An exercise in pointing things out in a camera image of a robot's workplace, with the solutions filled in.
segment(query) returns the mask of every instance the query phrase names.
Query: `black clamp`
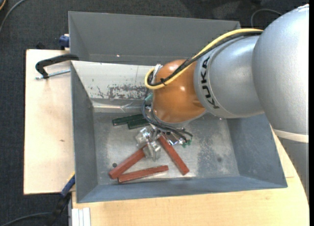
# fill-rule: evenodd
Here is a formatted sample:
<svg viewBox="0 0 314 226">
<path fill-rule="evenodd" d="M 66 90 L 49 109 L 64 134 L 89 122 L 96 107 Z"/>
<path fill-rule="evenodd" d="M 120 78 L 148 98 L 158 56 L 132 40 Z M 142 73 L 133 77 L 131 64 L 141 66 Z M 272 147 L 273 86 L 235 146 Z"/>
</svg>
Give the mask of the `black clamp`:
<svg viewBox="0 0 314 226">
<path fill-rule="evenodd" d="M 49 78 L 49 75 L 46 72 L 46 70 L 44 69 L 44 67 L 54 65 L 54 64 L 57 64 L 60 62 L 68 61 L 68 60 L 79 60 L 79 57 L 77 57 L 74 54 L 70 54 L 70 53 L 63 54 L 63 55 L 53 57 L 50 59 L 38 61 L 35 68 L 43 76 L 44 79 L 47 79 L 47 78 Z"/>
</svg>

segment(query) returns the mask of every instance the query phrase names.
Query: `yellow cable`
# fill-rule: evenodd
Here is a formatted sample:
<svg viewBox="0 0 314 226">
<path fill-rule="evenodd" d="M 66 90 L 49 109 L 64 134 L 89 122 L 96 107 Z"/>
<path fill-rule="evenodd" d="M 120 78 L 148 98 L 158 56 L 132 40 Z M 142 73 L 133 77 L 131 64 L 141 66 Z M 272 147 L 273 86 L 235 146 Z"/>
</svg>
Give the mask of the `yellow cable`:
<svg viewBox="0 0 314 226">
<path fill-rule="evenodd" d="M 205 46 L 198 54 L 196 54 L 195 56 L 192 57 L 192 59 L 194 59 L 195 57 L 197 57 L 198 55 L 200 55 L 201 53 L 203 53 L 206 50 L 209 50 L 211 47 L 213 47 L 214 45 L 216 45 L 218 42 L 220 42 L 221 40 L 228 38 L 232 35 L 235 34 L 239 34 L 239 33 L 249 33 L 249 32 L 256 32 L 256 31 L 260 31 L 263 32 L 263 30 L 260 29 L 254 29 L 254 28 L 244 28 L 244 29 L 237 29 L 237 30 L 233 30 L 230 32 L 227 32 L 221 36 L 219 36 L 218 38 L 216 38 L 215 40 L 213 40 L 212 42 L 210 42 L 207 46 Z M 164 82 L 164 84 L 160 84 L 158 86 L 151 86 L 148 84 L 148 77 L 149 75 L 152 73 L 152 71 L 154 71 L 155 68 L 152 68 L 148 71 L 148 73 L 145 75 L 145 86 L 149 89 L 159 89 L 164 87 L 165 85 L 168 85 L 169 83 L 171 83 L 172 81 L 174 81 L 176 78 L 178 78 L 181 74 L 183 74 L 192 64 L 188 65 L 187 67 L 185 67 L 184 69 L 182 69 L 180 72 L 178 72 L 176 75 L 174 75 L 171 79 L 167 80 Z"/>
</svg>

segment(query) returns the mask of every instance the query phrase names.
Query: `wooden board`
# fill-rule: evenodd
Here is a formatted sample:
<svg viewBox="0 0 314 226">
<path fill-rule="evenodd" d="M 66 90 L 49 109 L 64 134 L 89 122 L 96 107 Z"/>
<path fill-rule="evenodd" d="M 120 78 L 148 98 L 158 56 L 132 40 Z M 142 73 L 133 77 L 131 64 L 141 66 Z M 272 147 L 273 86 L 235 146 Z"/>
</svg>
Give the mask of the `wooden board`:
<svg viewBox="0 0 314 226">
<path fill-rule="evenodd" d="M 35 80 L 38 61 L 68 51 L 27 50 L 24 194 L 60 192 L 74 171 L 70 74 Z M 64 62 L 48 73 L 69 68 Z"/>
</svg>

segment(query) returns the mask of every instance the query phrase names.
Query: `dark carpet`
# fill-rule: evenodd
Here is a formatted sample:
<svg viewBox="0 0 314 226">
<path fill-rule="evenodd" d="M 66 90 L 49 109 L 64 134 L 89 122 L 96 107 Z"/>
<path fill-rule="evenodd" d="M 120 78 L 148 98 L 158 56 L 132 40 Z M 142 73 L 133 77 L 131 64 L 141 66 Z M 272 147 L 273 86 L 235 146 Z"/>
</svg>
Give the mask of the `dark carpet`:
<svg viewBox="0 0 314 226">
<path fill-rule="evenodd" d="M 19 0 L 8 0 L 0 23 Z M 24 164 L 24 50 L 41 42 L 60 49 L 59 37 L 68 33 L 68 11 L 237 20 L 250 26 L 253 12 L 269 8 L 286 13 L 309 0 L 28 0 L 14 10 L 0 33 L 0 225 L 15 218 L 51 212 L 58 195 L 23 195 Z M 265 28 L 278 14 L 261 12 L 255 26 Z M 66 225 L 62 216 L 55 225 Z M 17 225 L 43 225 L 32 219 Z"/>
</svg>

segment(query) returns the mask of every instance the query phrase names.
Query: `metal clamp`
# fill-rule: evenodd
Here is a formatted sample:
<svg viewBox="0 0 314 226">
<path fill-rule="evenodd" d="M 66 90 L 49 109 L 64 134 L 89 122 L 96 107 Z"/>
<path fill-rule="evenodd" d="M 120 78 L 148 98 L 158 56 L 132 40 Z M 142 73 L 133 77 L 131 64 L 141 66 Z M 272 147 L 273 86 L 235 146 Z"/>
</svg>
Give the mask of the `metal clamp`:
<svg viewBox="0 0 314 226">
<path fill-rule="evenodd" d="M 46 70 L 44 69 L 44 67 L 50 66 L 50 65 L 54 65 L 60 62 L 64 62 L 64 61 L 68 61 L 68 60 L 79 60 L 79 57 L 77 57 L 74 54 L 63 54 L 57 57 L 53 57 L 50 59 L 45 59 L 45 60 L 41 60 L 38 61 L 35 68 L 36 70 L 42 75 L 40 77 L 36 77 L 35 79 L 47 79 L 50 76 L 55 76 L 55 75 L 60 75 L 60 74 L 64 74 L 69 72 L 70 70 L 62 70 L 59 72 L 55 72 L 55 73 L 47 73 Z"/>
</svg>

